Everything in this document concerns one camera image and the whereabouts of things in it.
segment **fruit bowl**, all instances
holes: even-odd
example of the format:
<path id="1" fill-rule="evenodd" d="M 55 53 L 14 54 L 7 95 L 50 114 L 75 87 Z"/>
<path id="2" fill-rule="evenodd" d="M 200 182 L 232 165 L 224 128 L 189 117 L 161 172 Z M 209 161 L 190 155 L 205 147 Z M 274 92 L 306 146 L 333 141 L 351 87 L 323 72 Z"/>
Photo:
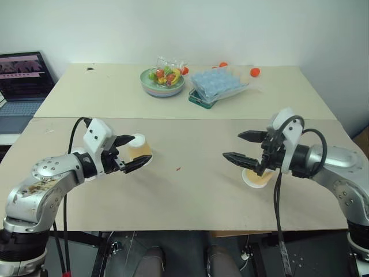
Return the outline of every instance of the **fruit bowl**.
<path id="1" fill-rule="evenodd" d="M 185 85 L 185 80 L 182 76 L 179 76 L 176 84 L 166 87 L 157 84 L 155 81 L 149 78 L 149 74 L 152 73 L 152 69 L 147 69 L 143 71 L 140 75 L 141 85 L 144 91 L 148 94 L 156 97 L 169 97 L 176 95 L 181 92 L 183 86 Z"/>

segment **gray pants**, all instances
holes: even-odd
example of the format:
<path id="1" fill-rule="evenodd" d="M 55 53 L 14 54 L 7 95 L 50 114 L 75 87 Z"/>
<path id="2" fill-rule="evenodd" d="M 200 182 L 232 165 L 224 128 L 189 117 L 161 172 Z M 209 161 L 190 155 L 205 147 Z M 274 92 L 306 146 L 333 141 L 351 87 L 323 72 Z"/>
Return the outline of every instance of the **gray pants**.
<path id="1" fill-rule="evenodd" d="M 227 250 L 219 246 L 208 249 L 207 271 L 210 277 L 241 277 L 235 261 Z M 160 248 L 149 249 L 138 264 L 134 277 L 162 277 L 164 254 Z"/>

